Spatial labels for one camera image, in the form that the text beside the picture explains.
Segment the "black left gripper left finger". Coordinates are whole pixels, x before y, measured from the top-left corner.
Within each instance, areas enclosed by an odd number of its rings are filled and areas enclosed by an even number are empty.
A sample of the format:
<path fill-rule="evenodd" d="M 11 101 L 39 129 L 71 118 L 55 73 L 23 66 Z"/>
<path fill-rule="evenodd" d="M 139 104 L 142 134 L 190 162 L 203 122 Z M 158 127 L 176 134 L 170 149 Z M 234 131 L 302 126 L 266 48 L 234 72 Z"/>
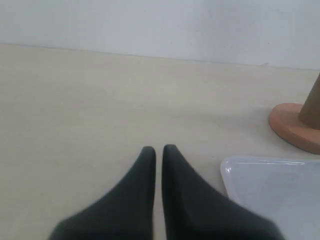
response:
<path fill-rule="evenodd" d="M 152 240 L 156 152 L 145 146 L 106 195 L 57 224 L 51 240 Z"/>

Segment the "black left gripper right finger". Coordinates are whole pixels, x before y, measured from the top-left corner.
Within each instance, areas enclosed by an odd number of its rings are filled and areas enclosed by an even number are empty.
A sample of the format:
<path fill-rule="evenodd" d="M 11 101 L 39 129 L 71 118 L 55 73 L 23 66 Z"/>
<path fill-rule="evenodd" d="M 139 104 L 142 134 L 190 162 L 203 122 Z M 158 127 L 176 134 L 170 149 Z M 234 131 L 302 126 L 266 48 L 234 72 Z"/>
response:
<path fill-rule="evenodd" d="M 162 203 L 169 240 L 282 240 L 279 228 L 211 187 L 168 144 L 162 154 Z"/>

